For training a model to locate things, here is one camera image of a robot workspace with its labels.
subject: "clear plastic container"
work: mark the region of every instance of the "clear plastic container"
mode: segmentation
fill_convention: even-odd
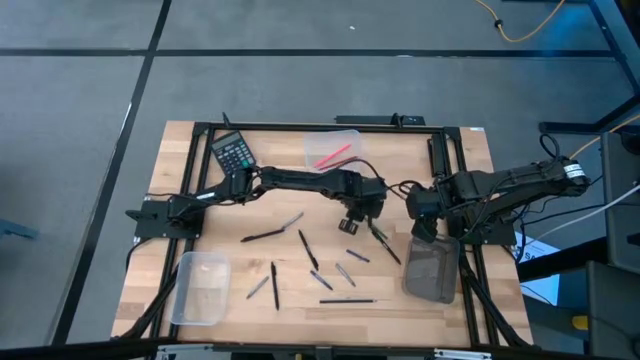
[[[360,133],[356,130],[308,133],[304,137],[304,155],[309,171],[327,171],[362,156]],[[360,163],[353,162],[341,169],[358,171]]]
[[[231,267],[219,253],[187,252],[180,259],[171,322],[211,326],[227,307]]]

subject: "pen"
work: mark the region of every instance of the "pen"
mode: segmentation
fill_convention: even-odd
[[[375,299],[322,299],[320,304],[356,304],[356,303],[374,303]]]
[[[264,284],[267,283],[267,280],[269,280],[269,275],[265,276],[264,279],[260,280],[260,282],[258,283],[258,285],[256,285],[253,289],[251,289],[251,291],[249,291],[249,295],[247,295],[247,299],[251,299],[251,297],[258,292],[258,290],[260,290],[262,288],[262,286]]]
[[[325,280],[324,280],[320,275],[318,275],[318,273],[317,273],[317,272],[315,272],[315,271],[313,271],[313,270],[310,270],[310,272],[311,272],[311,275],[312,275],[314,278],[316,278],[316,280],[318,280],[318,281],[320,281],[320,282],[322,283],[322,285],[326,286],[326,287],[327,287],[327,289],[329,289],[329,290],[333,291],[333,288],[331,287],[331,285],[329,285],[329,283],[328,283],[328,282],[326,282],[326,281],[325,281]]]
[[[313,254],[311,253],[311,249],[309,249],[309,244],[307,244],[307,239],[304,238],[304,234],[302,234],[301,230],[298,230],[298,234],[300,235],[300,240],[302,240],[304,249],[307,250],[307,255],[309,255],[309,259],[311,259],[311,264],[313,264],[313,268],[316,269],[316,271],[318,271],[320,266],[318,266],[318,261],[316,260],[315,257],[313,257]]]
[[[281,234],[283,233],[289,226],[291,226],[291,224],[293,224],[294,222],[298,221],[298,219],[300,219],[302,217],[302,215],[304,215],[304,211],[300,212],[300,214],[296,215],[293,219],[287,221],[286,223],[284,223],[284,225],[282,225],[282,227],[280,227],[280,229],[278,230],[273,230],[273,231],[269,231],[263,234],[258,234],[258,235],[251,235],[251,236],[247,236],[244,237],[242,240],[240,240],[240,242],[248,242],[248,241],[253,241],[253,240],[257,240],[257,239],[262,239],[263,237],[267,237],[267,236],[273,236],[273,235],[277,235],[277,234]]]
[[[380,241],[380,244],[382,244],[382,247],[384,247],[387,250],[389,255],[393,257],[393,259],[398,263],[398,265],[402,265],[402,262],[400,262],[400,259],[398,258],[398,256],[396,256],[396,254],[393,252],[393,250],[391,250],[389,245],[387,245],[387,243],[384,242],[384,240],[382,240],[382,237],[380,237],[380,235],[375,231],[372,231],[371,233],[378,241]]]
[[[349,250],[349,249],[347,249],[347,254],[353,255],[353,256],[357,257],[359,260],[362,260],[364,262],[370,262],[371,261],[371,260],[367,259],[366,257],[356,253],[355,251]]]
[[[273,301],[276,303],[276,310],[280,310],[278,301],[278,284],[276,282],[276,266],[271,262],[271,283],[273,284]]]
[[[349,282],[349,284],[351,284],[351,286],[353,286],[353,287],[356,286],[356,283],[353,282],[353,279],[351,278],[351,276],[349,276],[349,274],[347,274],[347,271],[345,269],[343,269],[342,266],[340,266],[340,264],[336,263],[336,269],[338,269],[340,274],[342,274],[342,276],[344,276],[344,278],[347,279],[347,281]]]

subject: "white cable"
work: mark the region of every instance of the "white cable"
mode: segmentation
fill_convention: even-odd
[[[631,194],[635,193],[635,192],[636,192],[636,191],[638,191],[639,189],[640,189],[640,185],[638,185],[638,186],[634,187],[633,189],[631,189],[631,190],[627,191],[626,193],[624,193],[624,195],[622,195],[622,196],[620,196],[619,198],[617,198],[617,199],[613,200],[612,202],[608,203],[607,205],[605,205],[605,206],[603,206],[603,207],[601,207],[601,208],[598,208],[596,211],[594,211],[594,212],[592,212],[592,213],[590,213],[590,214],[587,214],[587,215],[585,215],[585,216],[583,216],[583,217],[577,218],[577,219],[575,219],[575,220],[569,221],[568,223],[562,224],[562,225],[560,225],[560,226],[558,226],[558,227],[555,227],[555,228],[553,228],[553,229],[551,229],[551,230],[547,231],[546,233],[544,233],[544,234],[542,234],[542,235],[538,236],[538,237],[537,237],[537,239],[538,239],[538,240],[540,240],[540,239],[542,239],[543,237],[545,237],[545,236],[547,236],[547,235],[551,234],[552,232],[556,232],[556,231],[558,231],[558,230],[560,230],[560,229],[562,229],[562,228],[565,228],[565,227],[567,227],[567,226],[569,226],[569,225],[573,225],[573,224],[575,224],[575,223],[577,223],[577,222],[580,222],[580,221],[582,221],[582,220],[584,220],[584,219],[590,218],[590,217],[592,217],[592,216],[593,216],[593,215],[595,215],[595,214],[601,213],[601,212],[603,212],[603,211],[607,210],[608,208],[612,207],[613,205],[615,205],[615,204],[619,203],[620,201],[624,200],[626,197],[628,197],[629,195],[631,195]]]

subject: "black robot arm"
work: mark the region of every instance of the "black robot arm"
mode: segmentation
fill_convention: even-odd
[[[590,181],[575,160],[558,157],[495,173],[461,171],[428,189],[412,183],[406,205],[417,238],[433,241],[436,220],[446,217],[460,229],[450,235],[465,243],[511,245],[513,210],[546,196],[580,196]]]
[[[253,183],[258,179],[260,183],[254,186]],[[127,215],[139,224],[145,220],[157,221],[160,217],[166,218],[166,222],[173,227],[196,228],[198,224],[201,226],[202,213],[206,208],[245,204],[273,189],[317,192],[328,199],[340,201],[347,208],[347,214],[338,228],[350,234],[355,234],[358,229],[354,221],[378,218],[387,197],[384,179],[367,178],[350,170],[333,169],[317,174],[275,167],[254,167],[238,170],[226,176],[219,184],[195,194],[172,195],[168,205],[160,207],[166,208],[166,214],[145,213],[143,205],[143,210],[128,211]]]

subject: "black calculator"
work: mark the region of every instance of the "black calculator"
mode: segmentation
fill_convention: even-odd
[[[256,165],[256,159],[239,131],[215,139],[211,151],[225,175]]]

